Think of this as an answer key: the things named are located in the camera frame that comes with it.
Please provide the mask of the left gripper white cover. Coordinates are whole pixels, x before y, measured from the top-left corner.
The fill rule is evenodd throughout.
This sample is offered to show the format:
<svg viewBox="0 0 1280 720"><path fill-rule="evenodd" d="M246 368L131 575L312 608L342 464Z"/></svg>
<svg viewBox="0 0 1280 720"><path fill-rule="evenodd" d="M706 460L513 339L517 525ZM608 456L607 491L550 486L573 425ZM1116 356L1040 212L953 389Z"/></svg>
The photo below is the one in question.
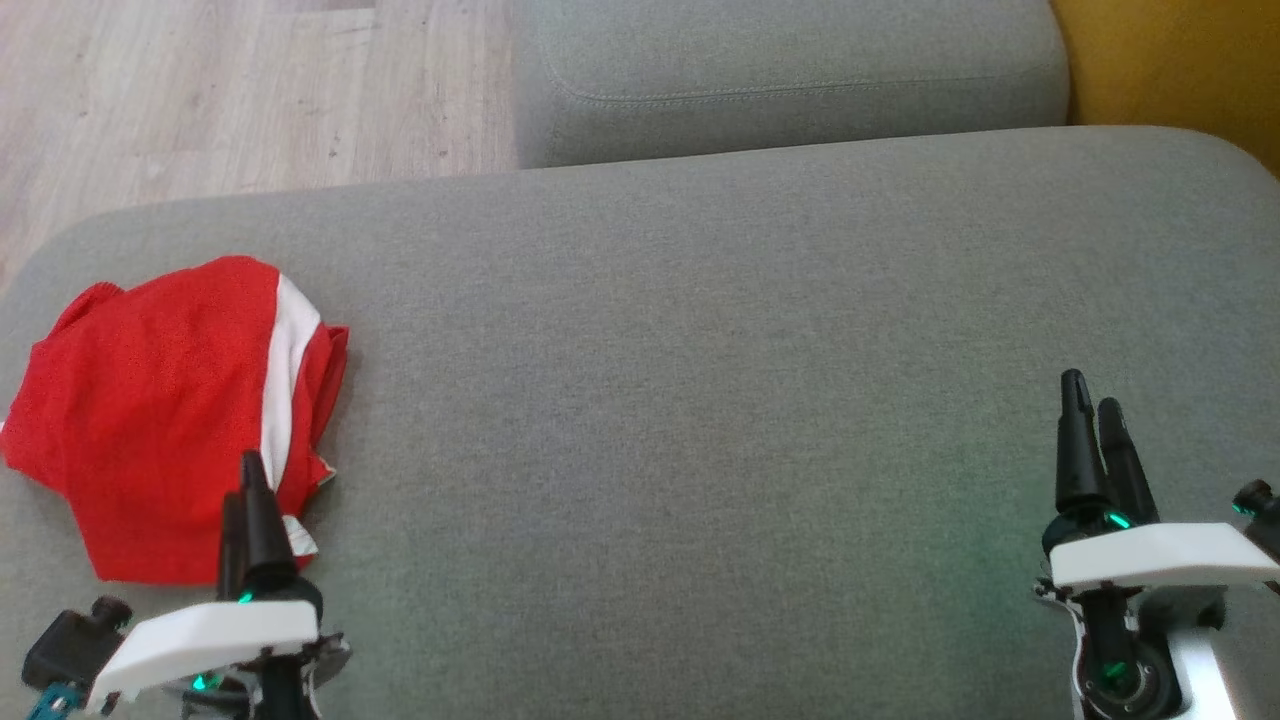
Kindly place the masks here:
<svg viewBox="0 0 1280 720"><path fill-rule="evenodd" d="M84 711L105 717L157 692L178 720L323 720L317 691L352 648L323 633L323 596L297 577L265 462L247 450L242 496L221 501L221 600L137 624L93 676Z"/></svg>

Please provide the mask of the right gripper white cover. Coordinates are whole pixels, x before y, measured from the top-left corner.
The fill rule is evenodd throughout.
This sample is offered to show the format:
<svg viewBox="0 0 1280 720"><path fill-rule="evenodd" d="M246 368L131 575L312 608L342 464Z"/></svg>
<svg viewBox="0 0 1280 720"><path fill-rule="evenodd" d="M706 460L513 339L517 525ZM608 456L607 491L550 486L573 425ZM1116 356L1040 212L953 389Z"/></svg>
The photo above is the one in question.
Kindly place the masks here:
<svg viewBox="0 0 1280 720"><path fill-rule="evenodd" d="M1135 527L1055 547L1036 582L1038 601L1061 609L1074 632L1071 720L1265 720L1221 630L1228 589L1280 593L1280 564L1244 528L1160 523L1120 402L1101 401L1098 446L1082 372L1061 374L1060 398L1057 511L1107 502L1108 483Z"/></svg>

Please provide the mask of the red basketball jersey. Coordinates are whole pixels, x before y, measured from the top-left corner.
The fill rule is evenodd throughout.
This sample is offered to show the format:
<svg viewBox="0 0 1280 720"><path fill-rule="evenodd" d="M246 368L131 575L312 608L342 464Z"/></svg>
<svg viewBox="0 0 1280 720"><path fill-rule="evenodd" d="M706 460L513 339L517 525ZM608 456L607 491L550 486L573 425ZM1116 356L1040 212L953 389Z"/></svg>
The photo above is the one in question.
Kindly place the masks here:
<svg viewBox="0 0 1280 720"><path fill-rule="evenodd" d="M32 346L0 455L67 501L100 579L215 580L223 498L261 446L280 279L233 256L99 283Z"/></svg>

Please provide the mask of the yellow sofa backrest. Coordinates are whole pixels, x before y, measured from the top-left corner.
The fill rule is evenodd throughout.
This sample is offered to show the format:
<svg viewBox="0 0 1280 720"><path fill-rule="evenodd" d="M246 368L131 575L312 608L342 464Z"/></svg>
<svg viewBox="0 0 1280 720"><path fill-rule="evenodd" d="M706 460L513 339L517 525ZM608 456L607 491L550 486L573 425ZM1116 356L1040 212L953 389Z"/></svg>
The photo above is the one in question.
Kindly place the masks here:
<svg viewBox="0 0 1280 720"><path fill-rule="evenodd" d="M1280 0L1051 0L1069 120L1166 126L1243 149L1280 178Z"/></svg>

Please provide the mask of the grey sofa seat cushion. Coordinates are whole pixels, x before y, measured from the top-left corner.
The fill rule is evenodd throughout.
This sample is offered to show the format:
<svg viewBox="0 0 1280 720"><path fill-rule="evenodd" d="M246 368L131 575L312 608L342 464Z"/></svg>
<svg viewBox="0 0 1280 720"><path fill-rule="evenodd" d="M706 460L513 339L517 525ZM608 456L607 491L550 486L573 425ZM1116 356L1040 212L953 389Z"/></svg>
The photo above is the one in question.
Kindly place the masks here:
<svg viewBox="0 0 1280 720"><path fill-rule="evenodd" d="M1050 0L516 0L525 168L1061 126Z"/></svg>

